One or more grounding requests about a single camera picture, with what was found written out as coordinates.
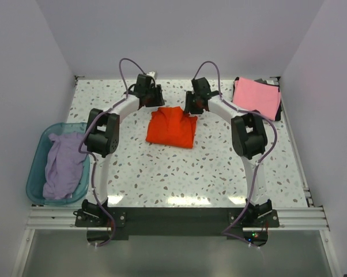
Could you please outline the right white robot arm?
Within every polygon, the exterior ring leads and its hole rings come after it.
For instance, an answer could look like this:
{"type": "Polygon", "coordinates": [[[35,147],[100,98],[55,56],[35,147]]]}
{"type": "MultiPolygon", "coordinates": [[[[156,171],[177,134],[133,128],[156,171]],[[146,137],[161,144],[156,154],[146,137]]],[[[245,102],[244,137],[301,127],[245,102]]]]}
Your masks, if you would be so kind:
{"type": "Polygon", "coordinates": [[[191,115],[208,111],[231,126],[232,146],[242,159],[246,181],[246,221],[258,227],[272,211],[263,168],[268,139],[263,118],[256,111],[243,111],[226,101],[219,91],[212,91],[206,78],[192,79],[192,91],[186,92],[184,112],[191,115]]]}

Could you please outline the orange t shirt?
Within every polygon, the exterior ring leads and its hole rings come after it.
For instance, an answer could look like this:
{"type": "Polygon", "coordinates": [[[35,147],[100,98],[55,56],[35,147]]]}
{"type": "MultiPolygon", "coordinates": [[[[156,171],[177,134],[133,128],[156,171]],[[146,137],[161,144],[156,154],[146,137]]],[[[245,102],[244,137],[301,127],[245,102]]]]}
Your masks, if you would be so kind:
{"type": "Polygon", "coordinates": [[[190,116],[181,107],[159,107],[151,112],[146,142],[192,149],[197,116],[190,116]]]}

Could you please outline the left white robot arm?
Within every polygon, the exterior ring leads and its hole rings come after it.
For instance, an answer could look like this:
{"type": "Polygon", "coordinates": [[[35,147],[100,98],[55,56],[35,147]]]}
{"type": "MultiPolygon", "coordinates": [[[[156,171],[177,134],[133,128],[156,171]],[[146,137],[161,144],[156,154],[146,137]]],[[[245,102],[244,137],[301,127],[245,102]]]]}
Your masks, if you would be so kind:
{"type": "Polygon", "coordinates": [[[85,200],[88,219],[95,226],[108,221],[108,193],[106,184],[95,184],[98,156],[107,158],[119,144],[119,129],[122,121],[131,113],[143,107],[160,107],[165,104],[161,85],[156,83],[156,72],[139,74],[136,82],[127,88],[124,96],[112,106],[89,112],[86,131],[79,146],[79,152],[92,157],[90,186],[93,198],[85,200]]]}

